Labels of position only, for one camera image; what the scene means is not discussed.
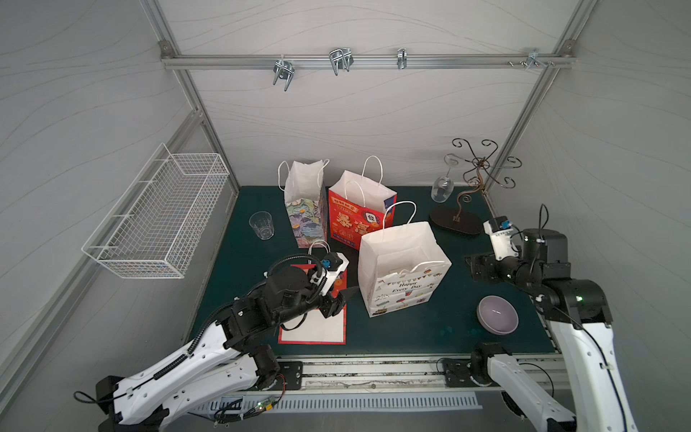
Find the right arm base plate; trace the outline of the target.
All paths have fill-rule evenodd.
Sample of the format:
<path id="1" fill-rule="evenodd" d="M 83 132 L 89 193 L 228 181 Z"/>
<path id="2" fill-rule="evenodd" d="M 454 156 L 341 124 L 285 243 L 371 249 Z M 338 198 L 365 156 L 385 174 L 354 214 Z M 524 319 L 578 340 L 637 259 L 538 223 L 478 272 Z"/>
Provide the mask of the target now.
<path id="1" fill-rule="evenodd" d="M 442 357 L 437 365 L 446 388 L 482 387 L 487 384 L 479 363 L 471 358 Z"/>

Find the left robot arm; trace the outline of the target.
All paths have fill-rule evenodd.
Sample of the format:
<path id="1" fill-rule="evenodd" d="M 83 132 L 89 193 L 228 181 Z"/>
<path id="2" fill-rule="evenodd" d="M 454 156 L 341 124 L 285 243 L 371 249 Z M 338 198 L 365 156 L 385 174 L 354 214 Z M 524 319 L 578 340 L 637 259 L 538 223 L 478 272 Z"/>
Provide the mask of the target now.
<path id="1" fill-rule="evenodd" d="M 73 397 L 104 412 L 101 431 L 160 431 L 227 392 L 267 389 L 281 367 L 266 339 L 310 311 L 338 315 L 352 291 L 333 287 L 348 265 L 340 252 L 284 257 L 248 293 L 218 307 L 183 347 L 130 377 L 107 376 L 94 396 Z"/>

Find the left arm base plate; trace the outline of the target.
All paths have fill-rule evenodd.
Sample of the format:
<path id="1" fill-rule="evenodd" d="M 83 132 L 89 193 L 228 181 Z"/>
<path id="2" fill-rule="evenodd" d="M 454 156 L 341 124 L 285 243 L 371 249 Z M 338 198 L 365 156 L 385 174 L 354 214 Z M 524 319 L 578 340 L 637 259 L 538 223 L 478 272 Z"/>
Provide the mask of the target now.
<path id="1" fill-rule="evenodd" d="M 280 372 L 277 374 L 270 391 L 279 391 L 283 387 L 288 391 L 298 391 L 302 389 L 302 373 L 304 363 L 302 361 L 289 361 L 280 359 L 278 361 Z"/>

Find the white paper bag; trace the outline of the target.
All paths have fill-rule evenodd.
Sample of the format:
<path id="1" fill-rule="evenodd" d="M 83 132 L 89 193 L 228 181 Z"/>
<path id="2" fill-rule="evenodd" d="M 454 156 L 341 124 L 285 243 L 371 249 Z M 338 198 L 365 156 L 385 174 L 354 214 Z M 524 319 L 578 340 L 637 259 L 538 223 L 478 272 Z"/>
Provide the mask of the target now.
<path id="1" fill-rule="evenodd" d="M 368 316 L 428 302 L 451 266 L 426 221 L 385 224 L 363 235 L 357 270 Z"/>

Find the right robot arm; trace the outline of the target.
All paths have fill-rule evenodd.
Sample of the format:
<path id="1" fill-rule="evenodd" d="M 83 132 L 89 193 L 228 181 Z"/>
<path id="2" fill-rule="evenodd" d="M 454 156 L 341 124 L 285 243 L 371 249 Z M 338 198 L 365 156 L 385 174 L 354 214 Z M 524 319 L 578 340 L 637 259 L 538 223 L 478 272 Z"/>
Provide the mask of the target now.
<path id="1" fill-rule="evenodd" d="M 485 221 L 483 228 L 493 252 L 467 257 L 473 279 L 512 284 L 529 295 L 563 355 L 575 409 L 558 403 L 498 343 L 482 343 L 471 354 L 473 383 L 498 385 L 538 431 L 635 431 L 606 295 L 595 282 L 572 277 L 566 236 L 526 229 L 516 246 L 507 218 Z"/>

